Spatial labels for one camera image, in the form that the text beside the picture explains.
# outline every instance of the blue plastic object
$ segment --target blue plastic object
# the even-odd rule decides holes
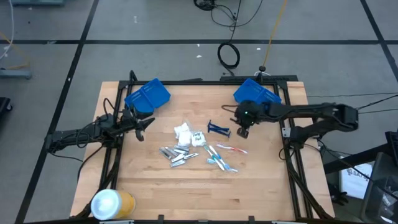
[[[131,93],[124,99],[130,108],[134,105],[141,113],[153,113],[155,108],[160,108],[170,100],[171,94],[166,90],[158,78],[143,85],[139,90]]]
[[[282,100],[273,92],[260,86],[258,83],[248,78],[234,93],[235,101],[241,103],[244,100],[252,100],[257,104],[263,102],[281,103]]]

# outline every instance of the electrical cord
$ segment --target electrical cord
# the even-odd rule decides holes
[[[250,23],[250,22],[254,19],[254,17],[257,15],[257,13],[259,12],[259,10],[260,10],[260,8],[261,8],[261,5],[262,5],[262,2],[263,2],[263,0],[260,1],[259,7],[258,7],[257,10],[255,11],[255,13],[253,14],[253,16],[252,16],[247,22],[245,22],[245,23],[243,23],[243,24],[237,25],[236,23],[238,22],[238,19],[234,16],[234,14],[232,13],[232,11],[231,11],[228,7],[226,7],[226,6],[224,6],[224,5],[219,5],[219,4],[214,5],[214,9],[219,9],[219,10],[223,11],[223,12],[233,21],[233,23],[232,23],[231,25],[227,25],[227,24],[222,24],[222,23],[219,23],[219,22],[215,21],[215,20],[214,20],[214,17],[213,17],[213,10],[211,10],[211,12],[210,12],[211,20],[212,20],[215,24],[218,24],[218,25],[220,25],[220,26],[229,27],[230,31],[232,31],[231,28],[234,27],[234,25],[236,25],[236,27],[242,27],[242,26],[245,26],[246,24]],[[229,12],[231,13],[231,16],[228,15],[227,12],[225,12],[225,11],[222,10],[222,9],[220,9],[219,7],[225,7],[225,8],[227,8],[227,9],[229,10]]]
[[[196,7],[198,7],[201,10],[204,10],[204,11],[211,11],[215,8],[214,7],[215,0],[204,0],[199,3],[198,3],[198,0],[193,0],[193,3],[195,4]]]
[[[395,98],[395,97],[397,97],[397,96],[398,96],[398,95],[390,96],[390,97],[387,97],[387,98],[385,98],[385,99],[378,100],[378,101],[375,101],[375,102],[366,104],[366,105],[364,105],[364,106],[360,106],[360,107],[355,108],[355,109],[361,110],[361,109],[363,109],[363,108],[367,108],[368,106],[376,105],[376,104],[378,104],[378,103],[381,103],[381,102],[383,102],[383,101],[389,100],[389,99],[391,99],[391,98]]]
[[[92,124],[95,124],[96,122],[104,122],[107,121],[109,119],[109,115],[108,115],[108,111],[106,110],[106,102],[109,103],[109,105],[112,107],[112,109],[114,110],[114,106],[112,105],[112,103],[110,102],[110,100],[108,98],[104,98],[103,101],[103,108],[104,108],[104,112],[105,112],[105,116],[106,118],[104,120],[100,120],[100,118],[97,118],[95,121],[90,122],[89,124],[87,124],[86,126],[84,126],[82,129],[79,130],[77,137],[76,137],[76,146],[80,149],[83,149],[84,147],[86,147],[88,145],[88,143],[90,142],[90,140],[92,139],[92,135],[94,135],[95,129],[93,129],[93,134],[90,135],[86,132],[83,132],[87,127],[89,127]],[[85,134],[87,135],[87,141],[83,143],[83,145],[80,145],[79,142],[79,137],[81,134]]]
[[[360,112],[359,114],[378,113],[378,112],[385,112],[385,111],[396,111],[396,110],[398,110],[398,108],[396,108],[396,109],[387,109],[387,110],[378,110],[378,111],[367,111],[367,112]]]
[[[238,20],[238,17],[239,17],[239,12],[240,12],[240,10],[241,10],[241,3],[242,3],[242,0],[239,0],[238,12],[236,13],[236,20]],[[238,67],[238,65],[239,65],[239,63],[240,63],[240,61],[241,61],[241,54],[239,53],[238,48],[235,47],[235,46],[231,43],[232,38],[234,37],[234,34],[235,34],[235,30],[236,30],[236,22],[234,22],[234,29],[233,29],[233,31],[232,31],[232,35],[231,35],[231,38],[229,39],[229,41],[220,44],[220,46],[218,46],[218,50],[217,50],[217,57],[218,57],[218,60],[220,61],[220,64],[221,64],[225,69],[227,69],[227,71],[229,71],[229,73],[231,74],[231,76],[235,76],[235,74],[231,71],[231,69],[235,69],[236,67]],[[229,47],[231,47],[231,48],[234,50],[234,52],[235,52],[235,54],[236,54],[236,62],[235,62],[235,64],[233,64],[233,65],[228,65],[228,64],[225,63],[224,60],[221,58],[221,49],[222,49],[224,46],[229,46]]]
[[[226,111],[235,113],[235,111],[229,110],[229,109],[227,109],[226,107],[238,107],[238,106],[237,106],[237,105],[222,105],[222,106],[221,106],[221,108],[222,108],[223,110],[226,110]]]
[[[12,6],[11,0],[8,0],[8,3],[10,4],[10,10],[11,10],[11,41],[4,51],[4,53],[0,56],[0,60],[7,54],[8,50],[12,46],[12,42],[14,41],[14,6]]]
[[[347,152],[341,152],[341,151],[334,151],[334,150],[331,150],[331,149],[327,149],[327,148],[325,148],[325,147],[322,147],[321,149],[317,149],[315,146],[311,146],[310,144],[307,144],[307,143],[304,143],[306,146],[310,146],[310,147],[312,147],[312,148],[314,148],[315,150],[317,150],[317,151],[319,151],[319,153],[321,154],[321,156],[323,157],[323,152],[324,151],[330,151],[330,152],[338,152],[338,153],[342,153],[342,154],[346,154],[346,155],[348,155],[348,156],[352,156],[352,154],[350,154],[350,153],[347,153]]]
[[[55,155],[55,154],[52,153],[52,152],[49,152],[49,153],[50,153],[51,155],[55,156],[55,157],[64,158],[64,159],[74,159],[74,160],[83,162],[81,159],[78,159],[78,158],[74,158],[74,157],[70,157],[70,156],[59,156],[59,155]]]
[[[101,145],[101,147],[99,147],[96,151],[94,151],[91,155],[89,155],[84,161],[82,161],[80,167],[79,167],[79,171],[77,172],[77,181],[79,181],[79,176],[80,176],[80,172],[81,169],[83,168],[83,166],[86,164],[86,162],[91,159],[97,152],[99,152],[102,148],[104,148],[103,145]]]
[[[282,156],[280,156],[280,153],[284,150],[285,148],[283,147],[282,149],[279,150],[278,156],[279,159],[282,161],[286,161],[286,158],[282,158]],[[291,153],[291,155],[289,156],[289,158],[291,158],[294,155],[294,151]]]
[[[232,32],[232,35],[231,35],[231,38],[229,39],[229,41],[228,41],[228,42],[224,42],[224,43],[220,44],[220,46],[218,46],[218,49],[217,49],[217,57],[218,57],[218,60],[220,61],[220,64],[221,64],[225,69],[227,69],[227,71],[229,72],[229,74],[230,74],[231,76],[233,76],[233,77],[235,76],[235,73],[232,72],[231,70],[237,68],[238,65],[239,65],[239,63],[240,63],[240,61],[241,61],[241,54],[240,54],[238,48],[237,48],[235,45],[233,45],[233,44],[231,43],[231,41],[232,41],[232,39],[233,39],[233,36],[234,36],[234,33],[235,33],[235,30],[236,30],[237,27],[245,26],[246,24],[250,23],[250,22],[254,19],[254,17],[257,15],[257,13],[259,12],[259,10],[260,10],[260,8],[261,8],[262,2],[263,2],[263,0],[260,1],[260,4],[259,4],[258,8],[256,9],[255,13],[253,14],[253,16],[252,16],[247,22],[238,25],[237,23],[238,23],[239,11],[240,11],[240,8],[241,8],[241,0],[239,0],[239,6],[238,6],[238,11],[237,11],[237,13],[236,13],[236,16],[232,13],[232,10],[231,10],[229,7],[224,6],[224,5],[220,5],[220,4],[215,4],[215,1],[214,1],[214,0],[204,0],[204,1],[200,2],[200,3],[198,3],[197,0],[193,0],[193,3],[194,3],[194,4],[196,5],[196,7],[198,7],[199,9],[204,10],[204,11],[211,11],[211,12],[210,12],[211,20],[212,20],[215,24],[218,24],[218,25],[223,26],[223,27],[229,27],[229,30]],[[214,19],[214,17],[213,17],[213,10],[214,10],[214,9],[219,9],[220,11],[222,11],[223,13],[225,13],[225,14],[232,20],[232,24],[227,25],[227,24],[222,24],[222,23],[220,23],[220,22],[215,21],[215,19]],[[229,47],[231,47],[232,50],[234,51],[234,53],[236,54],[236,61],[235,61],[234,64],[231,64],[231,65],[230,65],[230,64],[227,64],[227,63],[221,58],[221,49],[222,49],[224,46],[226,46],[226,45],[229,46]]]
[[[318,140],[323,144],[323,147],[327,148],[326,145],[321,141]],[[379,186],[379,184],[376,183],[376,181],[374,181],[372,178],[368,177],[366,174],[362,173],[361,171],[359,171],[357,168],[355,168],[354,166],[352,166],[351,164],[345,162],[344,160],[340,159],[338,156],[333,155],[333,153],[331,153],[329,150],[326,150],[326,152],[328,152],[331,156],[333,156],[334,158],[338,159],[341,163],[343,163],[344,165],[352,168],[353,170],[355,170],[356,172],[358,172],[359,174],[361,174],[363,177],[365,177],[366,179],[368,179],[370,182],[372,182],[377,188],[379,188],[380,190],[382,190],[384,193],[390,195],[391,197],[393,197],[394,199],[398,200],[398,197],[393,195],[392,193],[390,193],[389,191],[387,191],[386,189],[384,189],[383,187]]]

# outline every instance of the small metal tube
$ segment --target small metal tube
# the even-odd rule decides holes
[[[177,162],[181,159],[184,159],[185,155],[184,154],[179,154],[176,158],[172,159],[172,162]]]
[[[199,155],[199,153],[189,154],[189,155],[184,156],[184,159],[190,159],[190,158],[198,156],[198,155]]]
[[[187,151],[180,150],[180,149],[174,149],[174,152],[177,152],[177,153],[183,154],[183,155],[188,155],[188,152],[187,152]]]
[[[179,150],[184,150],[184,151],[189,152],[189,146],[183,147],[183,146],[175,145],[174,149],[179,149]]]
[[[179,165],[182,165],[182,164],[185,164],[185,163],[186,163],[185,160],[181,159],[181,160],[179,160],[177,162],[173,162],[172,164],[170,164],[170,167],[176,167],[176,166],[179,166]]]
[[[169,147],[164,147],[169,153],[171,153],[173,156],[177,157],[178,153],[176,153],[175,151],[173,151],[171,148]]]
[[[168,152],[166,152],[165,150],[163,150],[162,148],[159,149],[160,153],[163,154],[163,156],[165,156],[167,159],[172,159],[172,155],[170,155]]]

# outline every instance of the wooden tabletop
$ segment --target wooden tabletop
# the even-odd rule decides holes
[[[114,103],[117,86],[118,82],[102,84],[94,117],[104,113],[104,98]],[[288,82],[288,86],[292,105],[308,103],[302,82]],[[221,109],[221,105],[236,105],[233,93],[237,87],[166,86],[171,99],[156,109],[156,119],[144,133],[145,141],[139,142],[134,131],[125,135],[117,189],[137,199],[136,210],[130,218],[156,220],[163,214],[166,220],[247,220],[254,215],[256,220],[294,220],[286,164],[278,157],[282,148],[280,126],[263,122],[250,128],[247,139],[239,137],[236,134],[238,125],[229,120],[233,113]],[[207,164],[209,155],[202,147],[191,147],[190,152],[200,155],[182,166],[170,168],[170,161],[159,148],[177,143],[174,127],[185,119],[195,129],[203,130],[209,145],[215,147],[222,142],[246,150],[248,154],[215,147],[239,172],[223,172],[217,165]],[[229,127],[231,137],[207,133],[209,119],[218,126]],[[307,118],[295,119],[297,126],[307,126],[311,122]],[[307,144],[317,146],[313,139]],[[85,157],[99,146],[99,143],[88,145]],[[308,146],[301,152],[308,189],[326,212],[334,216],[319,152]],[[71,215],[79,213],[98,189],[104,154],[103,149],[82,169]],[[304,216],[299,190],[298,195]]]

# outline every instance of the black cable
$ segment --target black cable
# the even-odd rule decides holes
[[[378,103],[381,103],[381,102],[383,102],[383,101],[389,100],[389,99],[391,99],[391,98],[394,98],[394,97],[397,97],[397,96],[398,96],[398,95],[390,96],[390,97],[387,97],[387,98],[385,98],[385,99],[378,100],[378,101],[375,101],[375,102],[369,103],[369,104],[367,104],[367,105],[360,106],[360,107],[358,107],[358,108],[355,108],[355,109],[357,109],[357,110],[361,110],[361,109],[363,109],[363,108],[367,108],[368,106],[376,105],[376,104],[378,104]]]
[[[397,196],[393,195],[392,193],[390,193],[389,191],[387,191],[387,190],[384,189],[383,187],[379,186],[372,178],[368,177],[366,174],[362,173],[361,171],[359,171],[359,170],[358,170],[357,168],[355,168],[354,166],[352,166],[351,164],[349,164],[349,163],[345,162],[344,160],[340,159],[338,156],[333,155],[333,153],[331,153],[329,150],[326,150],[326,152],[329,152],[330,155],[332,155],[334,158],[338,159],[341,163],[343,163],[344,165],[346,165],[346,166],[352,168],[353,170],[355,170],[356,172],[358,172],[359,174],[361,174],[363,177],[365,177],[365,178],[368,179],[370,182],[372,182],[373,185],[375,185],[377,188],[379,188],[380,190],[382,190],[384,193],[386,193],[386,194],[390,195],[391,197],[393,197],[394,199],[398,200],[398,197],[397,197]]]
[[[282,156],[280,156],[280,153],[284,150],[285,148],[283,147],[282,149],[279,150],[279,159],[282,161],[286,161],[286,158],[282,158]],[[294,155],[294,151],[291,153],[291,155],[289,156],[289,159],[292,158],[292,156]]]
[[[241,3],[242,3],[242,0],[239,0],[238,12],[236,13],[236,20],[238,20],[238,17],[239,17],[239,12],[240,12],[240,10],[241,10]],[[235,46],[231,43],[232,38],[234,37],[234,34],[235,34],[235,30],[236,30],[236,22],[234,22],[234,29],[233,29],[233,31],[232,31],[232,35],[231,35],[231,38],[229,39],[229,41],[220,44],[220,46],[218,46],[218,50],[217,50],[217,57],[218,57],[218,60],[220,61],[220,64],[221,64],[225,69],[227,69],[227,71],[229,71],[229,73],[231,74],[231,76],[235,76],[235,74],[231,71],[231,69],[235,69],[235,68],[239,65],[239,63],[240,63],[240,61],[241,61],[241,54],[239,53],[238,48],[235,47]],[[228,64],[225,63],[225,62],[223,61],[223,59],[221,58],[221,49],[222,49],[225,45],[230,46],[230,47],[234,50],[234,52],[235,52],[235,54],[236,54],[236,62],[235,62],[235,64],[233,64],[233,65],[228,65]]]
[[[203,0],[198,3],[198,0],[193,0],[196,7],[204,11],[211,11],[214,9],[215,0]]]
[[[373,95],[390,95],[390,94],[398,94],[398,93],[364,93],[364,94],[352,94],[352,95],[335,95],[335,96],[307,96],[309,97],[317,97],[317,98],[331,98],[331,97],[349,97],[349,96],[373,96]]]
[[[306,146],[310,146],[310,147],[313,147],[314,149],[316,149],[316,150],[318,150],[318,151],[320,151],[319,149],[317,149],[315,146],[311,146],[310,144],[307,144],[307,143],[304,143]],[[348,156],[352,156],[352,154],[350,154],[350,153],[347,153],[347,152],[341,152],[341,151],[334,151],[334,150],[331,150],[331,149],[327,149],[327,148],[324,148],[324,150],[327,150],[327,151],[330,151],[330,152],[338,152],[338,153],[342,153],[342,154],[346,154],[346,155],[348,155]]]
[[[84,126],[82,129],[79,130],[79,132],[78,132],[78,134],[77,134],[77,136],[76,136],[76,146],[77,146],[78,148],[83,149],[84,147],[86,147],[86,146],[88,145],[88,143],[90,142],[90,139],[91,139],[91,135],[88,134],[88,133],[84,133],[83,130],[85,130],[88,126],[90,126],[90,125],[92,125],[92,124],[95,124],[97,121],[98,121],[98,119],[96,119],[96,120],[93,121],[93,122],[90,122],[89,124],[87,124],[87,125]],[[79,145],[79,137],[80,137],[80,135],[81,135],[82,133],[85,134],[85,135],[87,135],[87,141],[84,142],[83,145]]]
[[[226,111],[235,113],[235,111],[229,110],[229,109],[227,109],[226,107],[238,107],[238,105],[222,105],[222,106],[221,106],[221,108],[222,108],[223,110],[226,110]]]
[[[60,158],[65,158],[65,159],[74,159],[74,160],[83,162],[81,159],[78,159],[78,158],[74,158],[74,157],[70,157],[70,156],[59,156],[59,155],[55,155],[55,154],[52,153],[52,152],[49,152],[49,153],[50,153],[51,155],[55,156],[55,157],[60,157]]]
[[[80,176],[80,172],[81,169],[83,168],[83,166],[86,164],[86,162],[93,157],[97,152],[99,152],[104,146],[101,145],[101,147],[99,147],[95,152],[93,152],[90,156],[88,156],[84,161],[82,161],[80,167],[79,167],[79,171],[77,172],[77,181],[79,181],[79,176]]]
[[[109,105],[112,107],[112,109],[114,110],[114,106],[112,105],[112,103],[110,102],[110,100],[108,98],[104,98],[103,101],[103,108],[104,108],[104,112],[105,112],[105,116],[106,118],[104,120],[100,120],[99,118],[97,118],[95,121],[90,122],[89,124],[87,124],[86,126],[84,126],[82,129],[79,130],[77,137],[76,137],[76,146],[80,149],[83,149],[84,147],[86,147],[88,145],[88,143],[90,142],[90,140],[92,139],[92,135],[94,135],[95,132],[95,128],[93,128],[93,134],[90,135],[86,132],[83,132],[83,130],[85,130],[87,127],[89,127],[92,124],[95,124],[97,121],[98,122],[103,122],[103,121],[107,121],[109,119],[109,115],[108,115],[108,111],[106,110],[106,102],[109,103]],[[87,135],[87,141],[83,143],[83,145],[80,145],[79,142],[79,137],[81,134],[85,134]]]
[[[227,24],[222,24],[222,23],[216,22],[216,21],[214,20],[214,17],[213,17],[213,10],[211,10],[211,13],[210,13],[211,20],[212,20],[215,24],[218,24],[218,25],[223,26],[223,27],[232,28],[232,27],[234,27],[234,26],[235,26],[235,27],[242,27],[242,26],[245,26],[246,24],[250,23],[250,22],[254,19],[254,17],[257,15],[257,13],[258,13],[259,10],[260,10],[262,1],[263,1],[263,0],[261,0],[261,2],[260,2],[260,4],[259,4],[259,7],[257,8],[256,12],[253,14],[253,16],[252,16],[247,22],[245,22],[245,23],[243,23],[243,24],[237,25],[236,23],[238,22],[238,18],[235,17],[235,16],[233,15],[232,11],[231,11],[228,7],[226,7],[226,6],[224,6],[224,5],[219,5],[219,4],[213,5],[213,6],[214,6],[213,9],[218,9],[219,6],[227,8],[227,9],[230,11],[231,15],[232,15],[232,16],[229,16],[229,15],[227,15],[227,16],[233,21],[233,23],[232,23],[231,25],[227,25]]]
[[[387,110],[378,110],[378,111],[360,112],[359,114],[378,113],[378,112],[395,111],[395,110],[398,110],[398,108],[396,108],[396,109],[387,109]]]

